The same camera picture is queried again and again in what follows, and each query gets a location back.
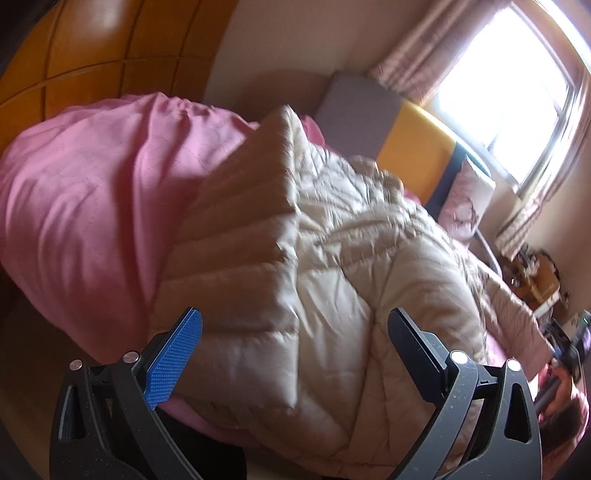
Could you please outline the beige quilted down jacket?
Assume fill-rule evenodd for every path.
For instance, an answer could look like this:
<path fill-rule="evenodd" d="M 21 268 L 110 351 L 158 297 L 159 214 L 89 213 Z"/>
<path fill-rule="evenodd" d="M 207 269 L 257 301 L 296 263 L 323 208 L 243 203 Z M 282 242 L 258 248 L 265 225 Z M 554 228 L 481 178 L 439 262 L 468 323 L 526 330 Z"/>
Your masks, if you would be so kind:
<path fill-rule="evenodd" d="M 432 415 L 388 335 L 403 308 L 478 363 L 550 346 L 531 311 L 401 181 L 312 144 L 289 107 L 267 116 L 201 185 L 151 309 L 188 307 L 204 336 L 178 383 L 208 421 L 311 472 L 384 479 Z"/>

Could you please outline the cluttered wooden side table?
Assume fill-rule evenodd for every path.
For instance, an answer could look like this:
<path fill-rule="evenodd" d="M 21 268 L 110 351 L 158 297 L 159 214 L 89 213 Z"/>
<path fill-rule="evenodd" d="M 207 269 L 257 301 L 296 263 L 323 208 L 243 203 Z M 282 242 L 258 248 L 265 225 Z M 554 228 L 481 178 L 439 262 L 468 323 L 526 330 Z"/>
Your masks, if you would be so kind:
<path fill-rule="evenodd" d="M 561 275 L 550 254 L 525 244 L 516 256 L 501 258 L 503 279 L 511 291 L 541 320 L 552 314 L 563 321 L 570 293 L 561 286 Z"/>

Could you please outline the right pink patterned curtain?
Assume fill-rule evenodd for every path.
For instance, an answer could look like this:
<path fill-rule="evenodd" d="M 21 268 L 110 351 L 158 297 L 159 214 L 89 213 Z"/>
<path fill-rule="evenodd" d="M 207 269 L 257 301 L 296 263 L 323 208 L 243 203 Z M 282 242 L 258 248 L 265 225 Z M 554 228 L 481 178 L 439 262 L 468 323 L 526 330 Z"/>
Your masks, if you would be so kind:
<path fill-rule="evenodd" d="M 561 165 L 559 167 L 548 165 L 536 188 L 527 196 L 517 212 L 499 232 L 495 246 L 503 257 L 509 260 L 515 258 L 525 244 L 530 231 L 541 216 L 543 209 L 573 171 L 581 156 L 583 146 L 589 138 L 590 116 L 587 115 L 581 120 L 576 133 L 570 141 L 568 149 L 559 148 L 558 153 L 559 158 L 562 160 Z"/>

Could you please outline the pink patterned curtain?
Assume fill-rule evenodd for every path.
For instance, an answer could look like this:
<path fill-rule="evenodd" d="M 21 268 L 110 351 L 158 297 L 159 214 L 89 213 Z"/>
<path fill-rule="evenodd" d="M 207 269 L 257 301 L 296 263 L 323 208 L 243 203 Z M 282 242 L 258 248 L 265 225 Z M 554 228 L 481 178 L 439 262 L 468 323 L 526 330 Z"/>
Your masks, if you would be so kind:
<path fill-rule="evenodd" d="M 558 153 L 559 158 L 562 160 L 561 165 L 559 167 L 548 165 L 536 188 L 527 196 L 517 212 L 499 232 L 495 246 L 503 257 L 509 260 L 515 258 L 525 244 L 530 231 L 541 216 L 543 209 L 573 171 L 581 156 L 583 146 L 589 138 L 590 116 L 587 115 L 581 120 L 576 133 L 570 141 L 568 149 L 559 148 Z"/>
<path fill-rule="evenodd" d="M 425 105 L 476 35 L 508 6 L 507 1 L 436 1 L 368 76 L 386 89 Z"/>

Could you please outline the white deer print pillow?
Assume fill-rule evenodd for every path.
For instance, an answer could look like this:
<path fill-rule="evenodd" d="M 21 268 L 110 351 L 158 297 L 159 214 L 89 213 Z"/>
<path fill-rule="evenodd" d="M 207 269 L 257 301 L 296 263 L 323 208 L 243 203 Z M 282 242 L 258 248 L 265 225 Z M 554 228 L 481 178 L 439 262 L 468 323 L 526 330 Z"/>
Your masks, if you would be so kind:
<path fill-rule="evenodd" d="M 456 175 L 438 223 L 455 240 L 467 245 L 493 198 L 496 183 L 469 157 Z"/>

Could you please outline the pink bed cover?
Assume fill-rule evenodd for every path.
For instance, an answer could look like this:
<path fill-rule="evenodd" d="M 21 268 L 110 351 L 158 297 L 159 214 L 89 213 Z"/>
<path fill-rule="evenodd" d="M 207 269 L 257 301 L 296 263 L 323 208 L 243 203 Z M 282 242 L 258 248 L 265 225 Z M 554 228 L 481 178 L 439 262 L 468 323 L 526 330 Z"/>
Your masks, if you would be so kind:
<path fill-rule="evenodd" d="M 143 347 L 182 312 L 151 331 L 186 209 L 262 123 L 155 93 L 73 106 L 25 130 L 1 159 L 4 270 L 94 359 L 108 363 Z M 261 444 L 199 415 L 178 386 L 177 395 L 169 409 L 176 418 L 214 437 Z"/>

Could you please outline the grey yellow blue headboard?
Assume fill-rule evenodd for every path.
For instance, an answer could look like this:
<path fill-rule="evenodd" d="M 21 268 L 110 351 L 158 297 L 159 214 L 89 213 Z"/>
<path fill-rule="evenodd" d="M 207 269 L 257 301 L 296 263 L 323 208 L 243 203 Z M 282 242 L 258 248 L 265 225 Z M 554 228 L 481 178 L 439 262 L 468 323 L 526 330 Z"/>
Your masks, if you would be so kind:
<path fill-rule="evenodd" d="M 365 76 L 338 71 L 314 114 L 333 150 L 373 159 L 438 217 L 465 159 L 492 177 L 465 141 L 426 110 Z"/>

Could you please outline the left pink patterned curtain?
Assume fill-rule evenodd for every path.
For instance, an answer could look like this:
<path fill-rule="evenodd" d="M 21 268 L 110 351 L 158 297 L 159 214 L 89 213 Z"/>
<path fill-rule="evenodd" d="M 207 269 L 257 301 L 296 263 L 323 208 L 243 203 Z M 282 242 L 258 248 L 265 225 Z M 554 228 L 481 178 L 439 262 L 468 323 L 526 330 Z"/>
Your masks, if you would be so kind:
<path fill-rule="evenodd" d="M 386 89 L 425 105 L 476 35 L 508 6 L 507 1 L 436 1 L 368 76 Z"/>

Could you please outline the brown wooden wardrobe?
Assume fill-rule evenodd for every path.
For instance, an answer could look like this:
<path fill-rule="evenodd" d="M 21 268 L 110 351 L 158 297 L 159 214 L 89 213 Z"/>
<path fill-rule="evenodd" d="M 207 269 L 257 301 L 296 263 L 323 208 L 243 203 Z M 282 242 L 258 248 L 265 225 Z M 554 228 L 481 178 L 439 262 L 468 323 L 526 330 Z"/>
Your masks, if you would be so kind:
<path fill-rule="evenodd" d="M 233 1 L 60 1 L 1 76 L 1 145 L 69 106 L 204 97 Z"/>

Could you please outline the grey metal bed rail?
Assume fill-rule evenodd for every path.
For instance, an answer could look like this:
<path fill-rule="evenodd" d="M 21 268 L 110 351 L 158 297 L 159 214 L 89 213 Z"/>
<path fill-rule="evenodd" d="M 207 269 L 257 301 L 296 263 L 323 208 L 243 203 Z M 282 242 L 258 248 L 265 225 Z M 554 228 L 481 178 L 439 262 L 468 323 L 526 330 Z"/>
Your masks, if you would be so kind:
<path fill-rule="evenodd" d="M 482 232 L 477 229 L 473 235 L 472 240 L 470 241 L 470 250 L 476 257 L 488 266 L 498 277 L 502 277 L 502 268 L 499 263 L 497 256 L 495 255 L 493 249 L 489 245 L 488 241 L 482 234 Z"/>

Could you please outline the window with white frame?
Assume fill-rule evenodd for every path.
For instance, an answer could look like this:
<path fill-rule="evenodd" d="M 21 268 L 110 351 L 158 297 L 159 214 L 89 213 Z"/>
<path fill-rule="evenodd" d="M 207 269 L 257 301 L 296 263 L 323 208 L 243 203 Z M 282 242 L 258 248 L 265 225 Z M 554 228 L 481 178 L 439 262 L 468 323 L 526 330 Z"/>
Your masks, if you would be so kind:
<path fill-rule="evenodd" d="M 512 1 L 469 42 L 427 105 L 520 197 L 577 127 L 585 40 L 552 1 Z"/>

